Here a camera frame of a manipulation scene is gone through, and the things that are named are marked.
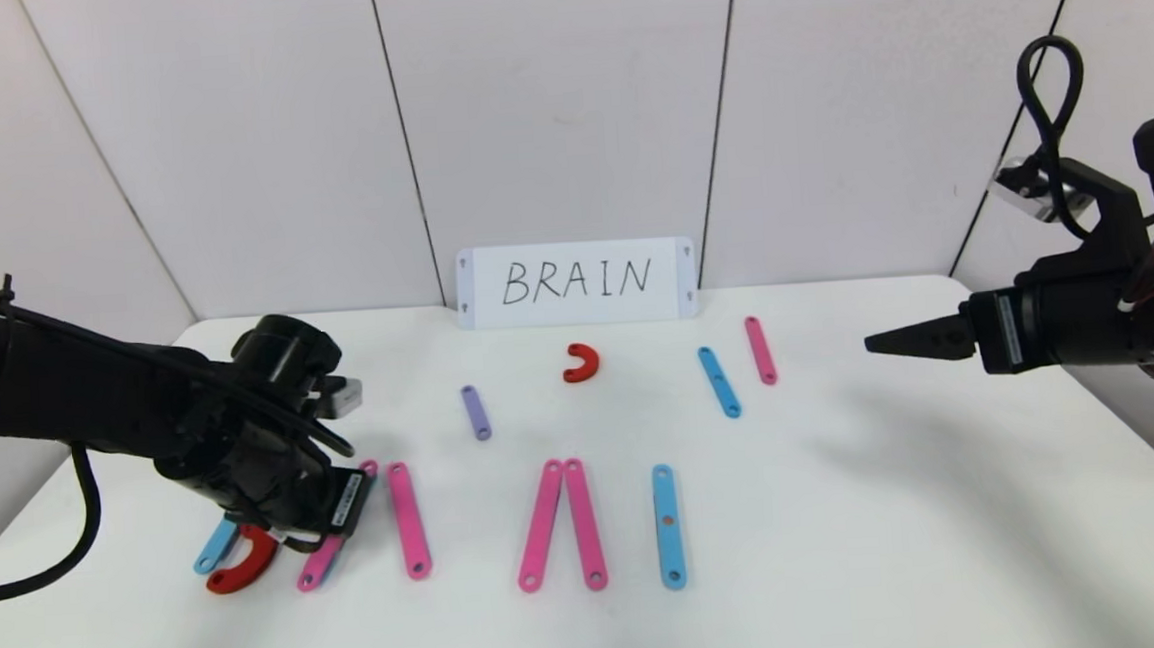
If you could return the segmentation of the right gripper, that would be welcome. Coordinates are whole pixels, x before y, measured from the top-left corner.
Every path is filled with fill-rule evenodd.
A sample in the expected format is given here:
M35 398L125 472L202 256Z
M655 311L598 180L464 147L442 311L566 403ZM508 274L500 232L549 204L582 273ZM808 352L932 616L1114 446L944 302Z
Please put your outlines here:
M989 375L1046 366L1134 366L1130 321L1116 276L1012 285L973 294L947 315L865 336L878 355L961 361L976 354Z

